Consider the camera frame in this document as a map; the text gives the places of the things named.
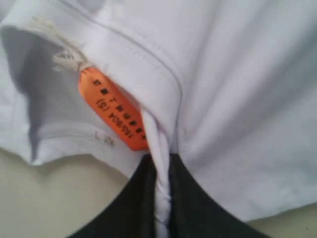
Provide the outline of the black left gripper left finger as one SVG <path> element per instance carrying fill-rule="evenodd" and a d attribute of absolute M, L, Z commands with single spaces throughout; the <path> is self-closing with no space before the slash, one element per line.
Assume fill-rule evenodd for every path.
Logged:
<path fill-rule="evenodd" d="M 157 172 L 149 154 L 133 176 L 97 217 L 71 238 L 155 238 L 155 183 Z"/>

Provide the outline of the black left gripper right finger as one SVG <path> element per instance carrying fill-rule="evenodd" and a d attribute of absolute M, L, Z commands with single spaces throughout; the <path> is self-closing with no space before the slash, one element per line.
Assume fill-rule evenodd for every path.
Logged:
<path fill-rule="evenodd" d="M 171 238 L 266 238 L 219 206 L 191 176 L 178 154 L 170 154 Z"/>

